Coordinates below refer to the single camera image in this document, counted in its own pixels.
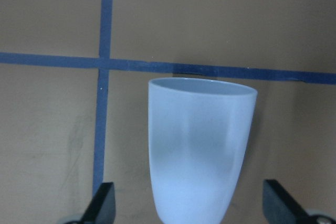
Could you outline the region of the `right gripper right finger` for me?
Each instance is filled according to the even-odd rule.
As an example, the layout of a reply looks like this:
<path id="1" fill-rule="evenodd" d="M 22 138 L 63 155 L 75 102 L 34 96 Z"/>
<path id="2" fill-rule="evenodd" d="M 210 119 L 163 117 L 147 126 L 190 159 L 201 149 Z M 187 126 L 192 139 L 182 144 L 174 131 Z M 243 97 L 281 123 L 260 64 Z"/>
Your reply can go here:
<path id="1" fill-rule="evenodd" d="M 265 179 L 262 189 L 263 214 L 270 224 L 304 223 L 310 216 L 275 179 Z"/>

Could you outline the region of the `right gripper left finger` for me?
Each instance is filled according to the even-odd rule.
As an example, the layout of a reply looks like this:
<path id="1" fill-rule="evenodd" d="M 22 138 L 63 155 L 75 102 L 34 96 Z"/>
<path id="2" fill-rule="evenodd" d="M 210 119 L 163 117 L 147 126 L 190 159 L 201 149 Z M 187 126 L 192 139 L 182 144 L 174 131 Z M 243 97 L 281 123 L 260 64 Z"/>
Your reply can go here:
<path id="1" fill-rule="evenodd" d="M 116 200 L 113 182 L 100 185 L 80 223 L 113 224 L 116 216 Z"/>

